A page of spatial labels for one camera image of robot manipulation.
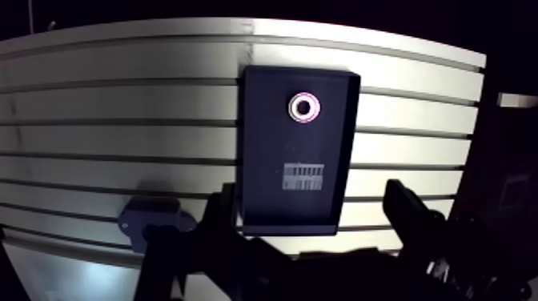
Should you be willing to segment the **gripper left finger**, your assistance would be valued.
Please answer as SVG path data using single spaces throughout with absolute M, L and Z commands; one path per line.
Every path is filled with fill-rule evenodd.
M 135 299 L 169 300 L 174 281 L 184 288 L 189 274 L 203 273 L 232 300 L 291 300 L 292 259 L 262 239 L 243 237 L 236 219 L 235 184 L 226 183 L 209 195 L 194 226 L 145 226 Z

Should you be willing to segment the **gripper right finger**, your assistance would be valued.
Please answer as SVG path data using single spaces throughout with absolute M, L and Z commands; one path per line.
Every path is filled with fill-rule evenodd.
M 446 219 L 398 179 L 386 183 L 383 212 L 398 235 L 409 288 L 423 300 L 529 300 L 532 274 L 474 215 Z

